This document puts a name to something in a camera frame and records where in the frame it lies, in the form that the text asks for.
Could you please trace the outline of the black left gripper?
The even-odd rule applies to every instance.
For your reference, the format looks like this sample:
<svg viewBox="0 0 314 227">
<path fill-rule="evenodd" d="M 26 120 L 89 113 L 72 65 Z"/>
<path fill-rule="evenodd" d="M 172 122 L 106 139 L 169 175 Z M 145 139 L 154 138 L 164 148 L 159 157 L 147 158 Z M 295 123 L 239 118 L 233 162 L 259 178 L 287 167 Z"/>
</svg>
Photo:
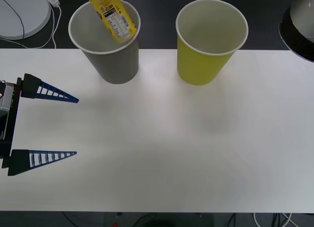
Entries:
<svg viewBox="0 0 314 227">
<path fill-rule="evenodd" d="M 23 80 L 17 78 L 16 83 L 5 80 L 0 82 L 0 160 L 1 168 L 8 168 L 7 175 L 16 176 L 76 155 L 76 151 L 13 150 L 11 153 L 20 96 L 29 99 L 79 102 L 76 97 L 31 74 L 24 74 Z"/>
</svg>

